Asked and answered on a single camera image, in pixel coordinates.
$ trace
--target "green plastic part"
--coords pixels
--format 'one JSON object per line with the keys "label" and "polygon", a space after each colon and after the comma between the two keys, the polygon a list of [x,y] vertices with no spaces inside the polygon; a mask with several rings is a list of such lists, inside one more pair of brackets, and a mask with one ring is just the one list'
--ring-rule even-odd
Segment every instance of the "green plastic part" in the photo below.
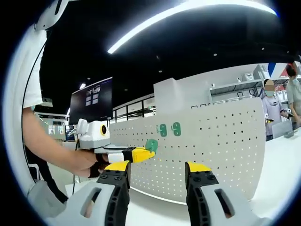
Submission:
{"label": "green plastic part", "polygon": [[175,136],[180,136],[181,135],[181,126],[180,123],[175,122],[171,128],[174,131]]}
{"label": "green plastic part", "polygon": [[157,126],[157,133],[160,133],[162,137],[166,137],[167,136],[166,124],[161,124],[159,129]]}
{"label": "green plastic part", "polygon": [[145,149],[156,153],[158,149],[158,141],[154,139],[148,139],[145,144]]}

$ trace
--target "black monitor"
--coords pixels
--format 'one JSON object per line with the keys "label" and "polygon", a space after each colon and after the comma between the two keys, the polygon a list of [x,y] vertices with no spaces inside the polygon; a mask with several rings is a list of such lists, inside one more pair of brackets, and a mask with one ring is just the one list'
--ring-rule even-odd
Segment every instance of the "black monitor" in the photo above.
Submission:
{"label": "black monitor", "polygon": [[77,124],[79,119],[104,121],[112,115],[112,77],[72,93],[70,125]]}

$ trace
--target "ceiling light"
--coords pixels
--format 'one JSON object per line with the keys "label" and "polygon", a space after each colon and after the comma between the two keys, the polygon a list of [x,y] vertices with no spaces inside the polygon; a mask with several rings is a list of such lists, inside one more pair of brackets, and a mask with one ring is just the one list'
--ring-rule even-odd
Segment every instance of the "ceiling light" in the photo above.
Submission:
{"label": "ceiling light", "polygon": [[85,83],[82,83],[82,84],[80,85],[79,89],[82,89],[82,88],[84,88],[85,86],[86,86],[86,84],[85,84]]}
{"label": "ceiling light", "polygon": [[109,50],[108,53],[112,54],[114,53],[120,46],[122,46],[124,43],[126,43],[128,40],[130,40],[132,37],[137,35],[139,32],[143,31],[145,28],[153,25],[154,23],[163,20],[164,18],[167,18],[169,16],[172,16],[174,14],[193,9],[193,8],[201,8],[205,6],[214,6],[214,5],[239,5],[239,6],[247,6],[256,8],[259,10],[270,12],[274,15],[277,15],[274,10],[271,8],[262,5],[258,2],[249,1],[249,0],[189,0],[183,4],[180,4],[176,7],[170,8],[166,11],[163,11],[148,20],[144,21],[143,23],[136,26],[134,29],[129,31],[125,36],[123,36],[121,39],[119,39]]}

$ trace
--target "human hand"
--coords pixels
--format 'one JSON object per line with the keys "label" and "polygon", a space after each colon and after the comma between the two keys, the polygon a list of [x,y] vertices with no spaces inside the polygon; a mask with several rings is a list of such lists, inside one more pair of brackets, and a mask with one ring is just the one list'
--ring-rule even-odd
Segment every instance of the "human hand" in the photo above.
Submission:
{"label": "human hand", "polygon": [[[92,150],[77,150],[72,151],[76,159],[74,174],[80,177],[89,177],[90,168],[97,162],[96,155]],[[109,165],[108,155],[102,154],[103,161],[99,164],[99,169],[103,170]]]}

